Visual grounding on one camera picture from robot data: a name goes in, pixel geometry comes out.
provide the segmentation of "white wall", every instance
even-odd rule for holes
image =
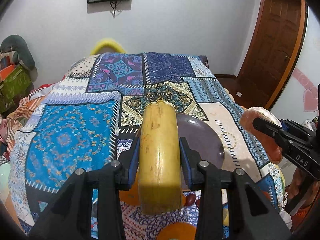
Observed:
[[[11,34],[26,40],[38,71],[35,87],[61,80],[103,38],[115,39],[129,53],[207,55],[214,73],[233,74],[256,2],[132,0],[121,4],[124,10],[114,19],[107,2],[14,0],[0,21],[0,41]]]
[[[254,7],[253,7],[253,10],[252,10],[252,17],[251,17],[250,26],[249,26],[249,29],[248,29],[247,38],[245,40],[245,43],[244,43],[244,46],[243,46],[243,50],[242,50],[238,65],[235,68],[234,75],[236,77],[238,76],[238,74],[240,72],[240,69],[242,67],[242,64],[244,62],[245,56],[247,55],[247,52],[248,52],[248,49],[249,49],[249,46],[250,46],[250,43],[251,43],[253,32],[254,32],[254,29],[256,27],[256,23],[257,23],[257,19],[258,19],[258,14],[259,14],[259,9],[260,9],[260,2],[261,2],[261,0],[255,0],[254,1]]]
[[[309,80],[318,87],[320,84],[320,23],[312,10],[308,10],[308,23],[304,43],[296,68],[302,71]],[[305,119],[312,120],[317,112],[304,112],[304,87],[291,77],[283,93],[271,109],[278,119],[291,119],[302,123]]]

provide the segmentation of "patchwork tablecloth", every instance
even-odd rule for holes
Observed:
[[[279,168],[239,125],[242,108],[226,94],[202,57],[106,53],[76,62],[15,134],[9,189],[26,233],[75,169],[100,169],[130,148],[146,104],[157,99],[207,122],[225,149],[222,168],[243,168],[279,210],[284,192]],[[162,228],[179,221],[197,224],[195,205],[157,216],[143,215],[139,206],[126,203],[121,208],[127,239],[155,239]],[[92,236],[97,238],[96,230],[93,215]],[[228,227],[224,231],[228,236]]]

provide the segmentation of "hand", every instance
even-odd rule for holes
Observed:
[[[305,177],[306,177],[305,172],[303,172],[299,168],[296,168],[296,170],[293,174],[293,179],[292,179],[291,185],[289,187],[288,199],[292,199],[294,196],[298,195],[299,187],[302,184]],[[320,185],[320,182],[315,181],[310,186],[309,190],[306,193],[307,195],[309,195],[309,197],[307,198],[305,203],[301,206],[302,209],[310,206],[313,203],[313,201],[315,200],[317,193],[319,191],[319,185]]]

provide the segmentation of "plate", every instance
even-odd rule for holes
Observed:
[[[179,137],[185,137],[190,149],[197,151],[203,160],[214,164],[221,169],[224,160],[224,149],[217,133],[210,125],[188,114],[177,113]],[[182,189],[188,190],[183,175],[181,176]]]

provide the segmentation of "yellow fluffy object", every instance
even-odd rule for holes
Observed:
[[[111,48],[115,52],[126,53],[119,43],[117,43],[112,39],[107,39],[107,40],[99,41],[97,45],[93,48],[93,50],[90,52],[90,55],[99,54],[99,51],[102,50],[103,48]]]

